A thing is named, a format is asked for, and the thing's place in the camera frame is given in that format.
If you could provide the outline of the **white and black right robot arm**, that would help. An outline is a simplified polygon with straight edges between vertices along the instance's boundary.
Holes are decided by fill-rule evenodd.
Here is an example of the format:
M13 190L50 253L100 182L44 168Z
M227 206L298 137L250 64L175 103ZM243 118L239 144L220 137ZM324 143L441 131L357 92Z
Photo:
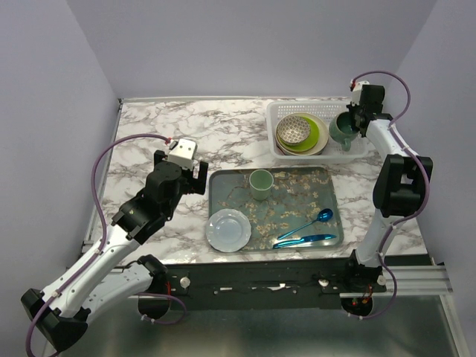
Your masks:
M374 217L363 242L355 249L342 273L344 286L364 292L375 286L385 266L385 255L404 222L418 216L428 202L433 161L418 155L384 113L385 88L367 81L352 81L347 106L354 132L377 149L383 165L373 189Z

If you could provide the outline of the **patterned small ceramic bowl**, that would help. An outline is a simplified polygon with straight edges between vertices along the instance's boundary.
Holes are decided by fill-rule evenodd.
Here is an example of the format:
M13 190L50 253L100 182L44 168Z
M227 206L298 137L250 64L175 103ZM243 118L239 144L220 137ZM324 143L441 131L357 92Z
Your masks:
M282 142L296 146L310 135L311 126L307 120L298 115L288 115L281 119L276 127L276 134Z

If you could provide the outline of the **lime green plate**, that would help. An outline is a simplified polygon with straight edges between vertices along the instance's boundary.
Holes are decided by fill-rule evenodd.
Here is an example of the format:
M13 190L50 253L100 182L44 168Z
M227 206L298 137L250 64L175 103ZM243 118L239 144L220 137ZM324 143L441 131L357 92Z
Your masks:
M302 143L300 143L298 145L295 145L295 146L289 146L288 144L284 144L284 146L286 146L291 151L305 152L305 151L313 148L319 140L320 132L319 132L319 128L318 128L318 125L316 124L316 122L314 122L312 119L310 119L308 117L303 117L303 119L305 119L306 122L310 126L309 136L305 141L303 141Z

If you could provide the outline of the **teal glazed ceramic mug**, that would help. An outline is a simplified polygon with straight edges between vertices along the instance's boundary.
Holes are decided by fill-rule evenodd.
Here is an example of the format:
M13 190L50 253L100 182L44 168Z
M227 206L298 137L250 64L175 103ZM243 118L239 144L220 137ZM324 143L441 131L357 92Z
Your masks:
M358 132L352 127L349 112L342 112L335 116L329 124L329 136L334 142L341 145L345 152L349 152L352 142L358 137Z

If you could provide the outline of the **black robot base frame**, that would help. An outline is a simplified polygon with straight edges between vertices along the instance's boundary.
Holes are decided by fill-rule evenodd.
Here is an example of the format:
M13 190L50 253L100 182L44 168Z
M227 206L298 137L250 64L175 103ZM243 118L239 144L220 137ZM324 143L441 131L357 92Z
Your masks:
M148 292L171 292L189 310L340 309L342 295L362 298L387 290L382 268L365 268L354 257L151 268Z

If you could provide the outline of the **cream plate with black mark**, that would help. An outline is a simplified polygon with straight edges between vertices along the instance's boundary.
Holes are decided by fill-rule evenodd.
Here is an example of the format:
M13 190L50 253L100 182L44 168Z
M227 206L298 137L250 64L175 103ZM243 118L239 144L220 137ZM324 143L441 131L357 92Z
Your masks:
M320 155L324 151L324 148L326 147L329 141L329 131L328 131L327 125L319 117L315 115L311 115L309 113L297 113L297 115L301 117L308 117L312 119L314 122L316 122L316 124L318 125L320 135L316 145L305 152L295 152L295 151L291 151L286 146L284 146L284 142L282 142L280 138L275 136L276 145L280 148L280 150L285 155L296 155L296 156Z

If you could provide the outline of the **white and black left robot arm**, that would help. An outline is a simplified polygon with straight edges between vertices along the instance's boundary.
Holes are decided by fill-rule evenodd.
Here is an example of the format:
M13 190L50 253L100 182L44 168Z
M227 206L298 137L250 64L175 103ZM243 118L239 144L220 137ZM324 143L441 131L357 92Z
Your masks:
M93 314L86 300L109 272L173 218L182 196L205 193L208 163L193 172L193 158L158 150L154 168L142 190L120 206L102 238L43 289L28 289L21 298L31 320L25 349L32 356L31 338L39 330L56 353L72 347L85 334Z

